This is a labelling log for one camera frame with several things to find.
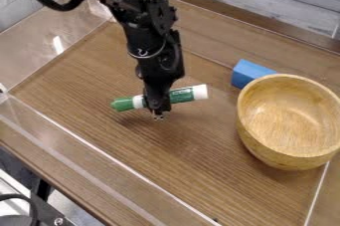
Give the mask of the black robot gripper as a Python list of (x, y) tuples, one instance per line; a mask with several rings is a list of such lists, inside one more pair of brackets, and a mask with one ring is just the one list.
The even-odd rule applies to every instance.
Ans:
[(128, 52), (137, 60), (137, 76), (145, 83), (144, 98), (153, 119), (170, 111), (170, 85), (184, 76), (180, 35), (170, 30), (162, 37), (148, 29), (128, 29)]

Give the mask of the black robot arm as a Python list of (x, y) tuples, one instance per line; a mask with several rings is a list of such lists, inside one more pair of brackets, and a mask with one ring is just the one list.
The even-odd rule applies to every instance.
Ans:
[(177, 20), (169, 0), (97, 0), (122, 27), (128, 53), (137, 61), (146, 109), (154, 118), (170, 111), (170, 86), (184, 76)]

